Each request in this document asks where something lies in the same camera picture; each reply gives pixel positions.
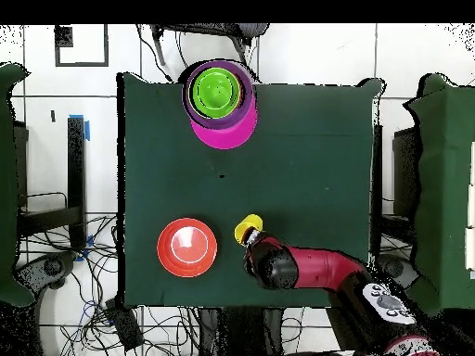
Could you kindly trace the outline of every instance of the black frame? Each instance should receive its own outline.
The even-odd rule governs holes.
[[[26,140],[22,137],[26,130],[25,123],[16,122],[17,171],[19,177],[19,204],[26,198]],[[85,219],[85,170],[84,170],[84,119],[68,119],[68,207],[64,209],[39,212],[19,212],[19,236],[31,236],[58,228],[69,226],[71,248],[82,251],[86,245]]]

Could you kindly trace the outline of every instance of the green cup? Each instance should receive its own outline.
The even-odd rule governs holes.
[[[228,70],[210,68],[200,73],[189,87],[188,100],[201,117],[221,119],[237,106],[241,96],[238,78]]]

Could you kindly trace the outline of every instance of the yellow object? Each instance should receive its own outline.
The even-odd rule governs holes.
[[[263,219],[257,214],[250,214],[236,226],[234,229],[234,238],[240,245],[242,245],[242,237],[251,227],[257,229],[258,231],[262,231]]]

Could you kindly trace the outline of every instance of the black chair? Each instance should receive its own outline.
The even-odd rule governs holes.
[[[165,30],[172,32],[196,32],[209,35],[223,35],[231,39],[242,63],[246,64],[244,53],[246,46],[251,45],[252,38],[263,35],[269,23],[183,23],[183,24],[151,24],[153,42],[157,48],[159,61],[165,65],[161,52],[160,38]]]
[[[63,286],[86,244],[83,119],[68,119],[68,206],[28,212],[26,153],[28,130],[15,121],[9,98],[28,72],[0,63],[0,356],[43,356],[39,311],[47,288]],[[48,253],[17,268],[19,240],[68,225],[71,247]]]

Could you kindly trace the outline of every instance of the dark green tablecloth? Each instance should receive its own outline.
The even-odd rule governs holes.
[[[13,108],[13,87],[29,74],[21,65],[0,62],[0,301],[27,306],[33,294],[13,277],[18,260],[18,187]]]
[[[125,85],[125,303],[127,305],[326,306],[319,289],[264,290],[243,269],[234,227],[249,213],[292,245],[334,248],[367,260],[372,101],[361,87],[258,85],[258,125],[231,150],[205,146],[181,102],[181,84]],[[204,221],[218,254],[197,278],[168,273],[161,230]]]
[[[421,80],[414,111],[422,155],[415,227],[416,265],[422,274],[409,296],[429,314],[475,309],[475,280],[465,267],[470,149],[475,141],[475,88],[448,83],[442,74]]]

